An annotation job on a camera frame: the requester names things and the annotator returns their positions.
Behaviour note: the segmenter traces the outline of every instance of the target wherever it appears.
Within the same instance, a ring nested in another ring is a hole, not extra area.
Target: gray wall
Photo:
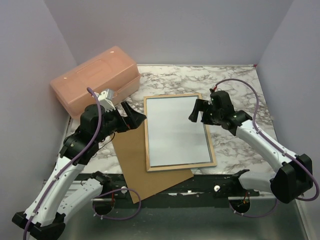
[[[293,0],[44,0],[77,63],[257,64]]]
[[[313,159],[320,182],[320,1],[295,0],[257,67],[280,143]],[[307,193],[313,196],[314,191]],[[320,239],[320,201],[308,202]]]
[[[53,169],[67,113],[49,82],[75,65],[42,0],[0,1],[1,239],[22,239],[11,218]]]

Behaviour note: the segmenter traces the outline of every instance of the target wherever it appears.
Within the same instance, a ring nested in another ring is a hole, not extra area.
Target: robotic arm
[[[25,234],[28,231],[37,240],[57,240],[67,221],[79,209],[94,197],[115,188],[107,175],[97,171],[81,189],[64,199],[70,185],[99,150],[99,143],[113,133],[138,128],[146,119],[145,115],[134,111],[127,102],[121,103],[127,116],[121,116],[111,101],[113,91],[110,89],[95,95],[102,114],[101,125],[92,144],[89,143],[94,138],[98,126],[97,104],[85,108],[80,117],[80,126],[74,134],[64,140],[55,168],[38,197],[24,212],[17,212],[12,218],[16,225],[25,229]],[[84,153],[73,161],[85,148],[87,149]]]
[[[273,168],[275,173],[256,173],[247,169],[235,174],[242,188],[273,193],[283,203],[289,203],[313,186],[312,161],[297,155],[265,133],[243,110],[235,111],[226,91],[210,89],[210,101],[197,99],[189,120],[196,122],[199,112],[206,125],[222,126],[234,136],[252,146]],[[288,158],[295,156],[295,161]]]

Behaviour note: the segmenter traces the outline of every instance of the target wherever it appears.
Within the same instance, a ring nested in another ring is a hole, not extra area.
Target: white board
[[[199,93],[145,97],[148,171],[217,165],[201,115],[196,123],[188,119],[200,97]]]

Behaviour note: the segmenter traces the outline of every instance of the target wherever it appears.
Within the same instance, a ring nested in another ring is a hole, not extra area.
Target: orange storage box
[[[139,89],[140,74],[137,63],[114,46],[52,80],[50,85],[70,116],[78,119],[86,106],[95,103],[87,87],[96,93],[112,89],[112,102],[117,105]]]

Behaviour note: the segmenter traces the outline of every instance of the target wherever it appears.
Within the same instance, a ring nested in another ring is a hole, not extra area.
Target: white marble pattern
[[[253,66],[139,66],[141,73],[140,89],[126,99],[138,112],[144,112],[144,96],[201,93],[203,99],[208,99],[215,83],[227,78],[238,78],[250,83],[259,95],[260,108],[257,123],[271,137],[276,138],[271,117]],[[229,81],[219,85],[228,91],[234,108],[253,114],[255,96],[252,91],[240,82]],[[69,134],[74,132],[79,122],[73,121]],[[210,126],[214,152],[217,159],[216,167],[193,169],[194,174],[233,174],[242,169],[269,173],[272,168],[246,142],[234,137],[219,126]],[[122,173],[112,143],[103,147],[83,173],[101,171],[103,173]]]

